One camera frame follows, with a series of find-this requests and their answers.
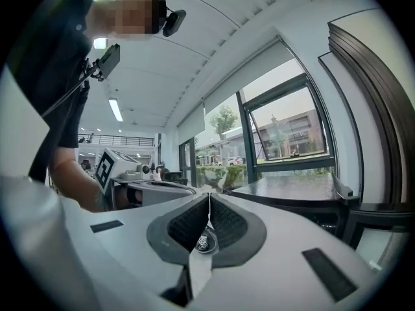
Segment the black rectangular slot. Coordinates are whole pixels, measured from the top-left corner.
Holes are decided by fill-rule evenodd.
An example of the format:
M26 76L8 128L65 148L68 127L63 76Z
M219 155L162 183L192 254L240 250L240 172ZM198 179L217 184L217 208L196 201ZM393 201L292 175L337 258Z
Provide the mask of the black rectangular slot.
M341 301L357 290L357 287L322 250L315 248L303 251L302 254L335 302Z
M103 224L92 225L91 229L94 233L99 233L100 231L107 231L123 225L120 221L114 220L109 222L104 222Z

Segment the forearm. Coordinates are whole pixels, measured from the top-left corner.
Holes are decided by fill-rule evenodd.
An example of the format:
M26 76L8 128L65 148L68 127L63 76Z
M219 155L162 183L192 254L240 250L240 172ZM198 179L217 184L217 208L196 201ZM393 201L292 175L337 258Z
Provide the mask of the forearm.
M101 211L95 203L95 198L100 192L98 183L85 173L75 160L61 163L51 171L51 177L65 197L76 200L85 210Z

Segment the neck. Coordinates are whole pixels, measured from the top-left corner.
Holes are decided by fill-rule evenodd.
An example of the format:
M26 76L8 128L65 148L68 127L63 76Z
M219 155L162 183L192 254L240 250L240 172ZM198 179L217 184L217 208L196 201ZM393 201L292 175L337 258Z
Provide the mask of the neck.
M85 36L94 40L107 37L110 34L109 26L106 22L106 6L103 1L94 1L87 13Z

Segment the man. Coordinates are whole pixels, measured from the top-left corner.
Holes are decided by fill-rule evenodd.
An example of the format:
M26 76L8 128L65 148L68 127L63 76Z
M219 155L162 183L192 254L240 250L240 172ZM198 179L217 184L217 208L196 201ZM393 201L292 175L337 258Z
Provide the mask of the man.
M64 0L33 37L18 70L22 91L39 114L56 102L81 77L84 59L95 38L130 38L158 33L166 20L165 0ZM105 210L97 182L77 163L80 116L89 83L75 91L45 118L50 131L32 164L29 176L44 182L46 168L58 190L89 211ZM141 200L141 195L119 189L118 207Z

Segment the parked vehicle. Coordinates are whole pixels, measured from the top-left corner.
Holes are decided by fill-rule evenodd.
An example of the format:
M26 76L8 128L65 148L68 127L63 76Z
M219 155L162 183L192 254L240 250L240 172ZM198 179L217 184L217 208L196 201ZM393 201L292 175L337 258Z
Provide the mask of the parked vehicle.
M237 166L243 165L244 161L241 157L229 157L228 166Z

